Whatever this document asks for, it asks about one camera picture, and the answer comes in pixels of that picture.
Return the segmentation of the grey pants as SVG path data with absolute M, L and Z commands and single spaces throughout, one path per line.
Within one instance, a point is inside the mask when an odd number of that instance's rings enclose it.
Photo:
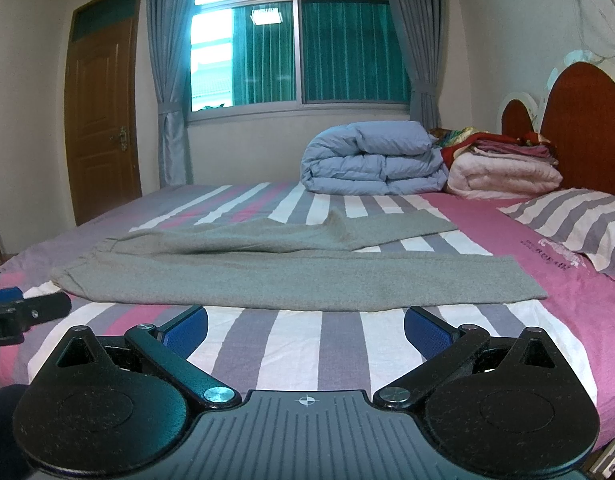
M 51 272 L 66 292 L 126 304 L 376 312 L 543 299 L 511 257 L 378 252 L 403 238 L 455 230 L 426 210 L 321 224 L 257 219 L 109 237 Z

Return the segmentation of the folded pink blanket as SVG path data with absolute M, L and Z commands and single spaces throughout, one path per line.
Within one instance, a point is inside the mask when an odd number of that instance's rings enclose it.
M 532 157 L 510 158 L 475 153 L 459 155 L 449 168 L 449 193 L 470 200 L 516 200 L 553 192 L 561 173 Z

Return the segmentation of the striped pillow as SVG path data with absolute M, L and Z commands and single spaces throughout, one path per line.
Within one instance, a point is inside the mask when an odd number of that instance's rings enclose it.
M 615 196 L 567 188 L 501 208 L 530 229 L 585 255 L 594 268 L 615 281 Z

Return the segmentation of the folded light blue duvet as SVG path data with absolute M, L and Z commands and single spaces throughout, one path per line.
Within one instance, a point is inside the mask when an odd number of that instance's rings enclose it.
M 437 192 L 448 176 L 434 137 L 408 120 L 331 127 L 306 146 L 300 170 L 306 190 L 338 195 Z

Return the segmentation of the red patterned folded blanket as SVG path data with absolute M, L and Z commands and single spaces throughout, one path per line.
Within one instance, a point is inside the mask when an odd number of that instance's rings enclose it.
M 451 168 L 456 158 L 470 148 L 482 148 L 486 153 L 513 154 L 556 161 L 556 149 L 550 140 L 539 133 L 530 131 L 517 136 L 481 131 L 467 127 L 463 130 L 434 128 L 430 133 L 435 143 L 441 148 L 441 154 L 447 168 Z

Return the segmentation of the brown wooden door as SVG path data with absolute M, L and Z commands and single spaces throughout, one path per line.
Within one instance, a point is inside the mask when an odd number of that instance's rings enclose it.
M 135 67 L 140 0 L 92 0 L 73 13 L 64 86 L 75 222 L 141 196 Z

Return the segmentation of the red wooden headboard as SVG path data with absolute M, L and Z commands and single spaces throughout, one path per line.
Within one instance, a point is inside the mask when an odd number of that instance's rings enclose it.
M 513 92 L 501 102 L 499 130 L 534 131 L 556 150 L 565 188 L 615 196 L 615 65 L 574 50 L 551 71 L 542 99 Z

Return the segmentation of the window with green glass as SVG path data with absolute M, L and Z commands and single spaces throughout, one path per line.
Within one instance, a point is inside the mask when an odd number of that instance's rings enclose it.
M 405 104 L 388 0 L 194 0 L 190 110 Z

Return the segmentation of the right grey curtain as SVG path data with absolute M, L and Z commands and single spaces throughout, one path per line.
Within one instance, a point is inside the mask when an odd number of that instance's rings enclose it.
M 411 81 L 409 116 L 427 129 L 435 128 L 440 125 L 446 0 L 389 0 L 389 3 Z

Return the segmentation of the grey curtain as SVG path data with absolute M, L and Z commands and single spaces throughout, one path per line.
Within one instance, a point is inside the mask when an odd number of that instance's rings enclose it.
M 158 180 L 192 181 L 185 107 L 188 104 L 194 0 L 147 0 L 150 61 L 158 103 Z
M 411 81 L 409 116 L 427 129 L 435 128 L 440 125 L 446 0 L 389 0 L 389 3 Z

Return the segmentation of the left grey curtain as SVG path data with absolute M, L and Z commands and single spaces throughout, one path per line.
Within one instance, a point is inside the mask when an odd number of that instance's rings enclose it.
M 150 61 L 158 103 L 158 180 L 192 181 L 185 107 L 188 104 L 194 0 L 147 0 Z

